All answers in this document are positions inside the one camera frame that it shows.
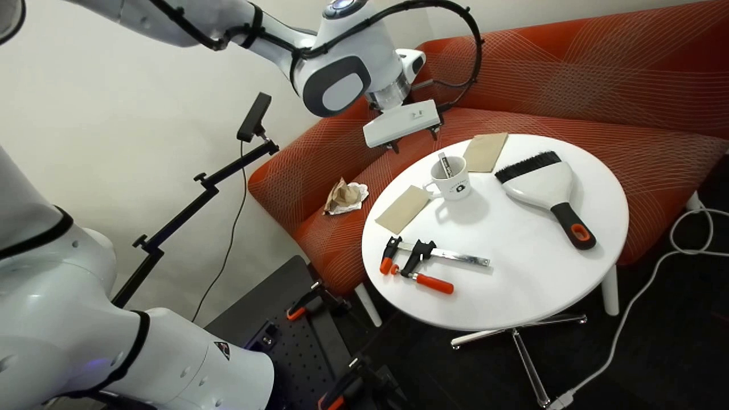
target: white wall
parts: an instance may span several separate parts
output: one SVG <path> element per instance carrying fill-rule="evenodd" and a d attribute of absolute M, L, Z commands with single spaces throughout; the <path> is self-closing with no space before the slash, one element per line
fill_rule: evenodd
<path fill-rule="evenodd" d="M 469 0 L 484 31 L 678 2 L 690 0 Z M 326 0 L 257 3 L 294 27 L 317 27 Z M 387 27 L 399 46 L 465 31 L 445 10 L 397 15 Z M 274 95 L 265 125 L 279 144 L 317 121 L 285 74 L 256 55 L 178 49 L 69 2 L 29 0 L 26 30 L 0 48 L 0 144 L 46 197 L 115 239 L 125 278 L 143 256 L 129 243 L 200 193 L 195 173 L 234 158 L 234 129 L 257 91 Z M 133 308 L 194 311 L 220 264 L 241 183 L 220 183 L 224 193 L 165 245 Z M 298 252 L 256 199 L 236 232 L 203 322 Z"/>

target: white cable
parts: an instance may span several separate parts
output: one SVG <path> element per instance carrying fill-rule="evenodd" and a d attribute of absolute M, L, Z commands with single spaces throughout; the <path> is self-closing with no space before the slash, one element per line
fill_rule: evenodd
<path fill-rule="evenodd" d="M 653 265 L 653 270 L 652 270 L 652 278 L 641 287 L 641 292 L 638 292 L 638 294 L 632 298 L 632 303 L 626 304 L 626 309 L 625 309 L 625 313 L 623 313 L 623 318 L 619 318 L 619 325 L 617 325 L 617 329 L 615 329 L 615 335 L 612 335 L 611 352 L 608 352 L 607 362 L 603 362 L 594 372 L 591 372 L 587 378 L 583 378 L 578 384 L 574 384 L 571 388 L 568 388 L 568 391 L 563 391 L 559 398 L 554 398 L 546 410 L 563 410 L 563 407 L 571 405 L 571 402 L 574 402 L 574 394 L 576 394 L 578 388 L 583 388 L 587 383 L 593 383 L 596 375 L 602 375 L 602 372 L 612 364 L 612 358 L 615 358 L 615 349 L 617 349 L 623 327 L 625 327 L 625 322 L 626 322 L 633 304 L 635 304 L 638 298 L 653 284 L 653 279 L 656 279 L 656 276 L 658 276 L 658 270 L 660 270 L 660 264 L 662 264 L 668 256 L 673 256 L 673 255 L 729 256 L 729 252 L 709 249 L 709 245 L 711 245 L 711 241 L 714 241 L 714 216 L 711 216 L 711 214 L 718 214 L 718 216 L 727 216 L 727 218 L 729 218 L 729 212 L 714 208 L 714 206 L 703 206 L 703 205 L 701 205 L 701 212 L 706 214 L 706 220 L 709 220 L 709 235 L 706 235 L 703 245 L 701 245 L 701 247 L 684 247 L 684 245 L 676 243 L 675 232 L 676 232 L 676 228 L 682 226 L 682 220 L 684 220 L 686 216 L 690 216 L 690 214 L 698 214 L 698 212 L 684 212 L 684 214 L 675 220 L 675 226 L 670 228 L 670 245 L 673 245 L 673 249 L 665 252 L 665 255 L 656 261 L 656 265 Z"/>

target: red couch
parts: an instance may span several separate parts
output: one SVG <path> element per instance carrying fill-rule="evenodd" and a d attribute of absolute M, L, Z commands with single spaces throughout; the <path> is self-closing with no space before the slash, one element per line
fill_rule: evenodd
<path fill-rule="evenodd" d="M 367 148 L 359 101 L 323 118 L 250 174 L 250 193 L 298 241 L 332 294 L 367 276 L 359 261 L 364 216 L 382 186 L 422 155 L 484 131 L 535 131 L 571 141 L 603 158 L 628 195 L 633 264 L 668 232 L 690 193 L 729 148 L 729 2 L 600 15 L 486 33 L 480 80 L 445 113 L 438 141 L 427 131 L 399 153 Z M 462 80 L 472 39 L 438 39 L 423 77 Z M 447 100 L 447 88 L 431 95 Z M 363 212 L 326 216 L 328 188 L 364 182 Z"/>

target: metal stand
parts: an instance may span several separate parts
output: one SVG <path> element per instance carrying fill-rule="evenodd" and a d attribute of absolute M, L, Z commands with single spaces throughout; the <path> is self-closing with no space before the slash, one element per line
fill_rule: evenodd
<path fill-rule="evenodd" d="M 527 322 L 527 325 L 522 325 L 522 327 L 555 325 L 555 322 L 587 322 L 587 313 L 555 313 L 555 316 L 552 316 L 552 318 L 535 321 L 535 322 Z M 469 341 L 489 337 L 489 335 L 495 335 L 495 331 L 498 331 L 498 329 L 480 329 L 480 331 L 454 337 L 454 338 L 451 338 L 451 349 L 454 349 L 454 350 L 461 350 L 462 343 L 469 343 Z M 546 394 L 546 388 L 544 388 L 544 383 L 543 383 L 543 378 L 541 378 L 537 366 L 535 366 L 533 360 L 531 360 L 531 352 L 528 352 L 528 349 L 527 349 L 527 343 L 523 343 L 522 331 L 519 331 L 517 327 L 512 327 L 512 329 L 511 329 L 511 338 L 512 338 L 512 343 L 514 343 L 514 349 L 517 349 L 517 352 L 519 352 L 522 366 L 523 366 L 523 370 L 527 370 L 527 378 L 528 378 L 528 384 L 531 384 L 531 388 L 533 388 L 533 396 L 535 396 L 537 405 L 541 405 L 541 407 L 549 407 L 552 398 L 549 398 L 549 394 Z"/>

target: crumpled paper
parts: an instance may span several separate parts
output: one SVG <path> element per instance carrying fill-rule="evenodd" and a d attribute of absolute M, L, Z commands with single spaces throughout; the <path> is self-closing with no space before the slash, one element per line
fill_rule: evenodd
<path fill-rule="evenodd" d="M 326 195 L 323 212 L 336 216 L 363 208 L 367 195 L 367 183 L 345 182 L 345 177 L 339 177 L 339 182 Z"/>

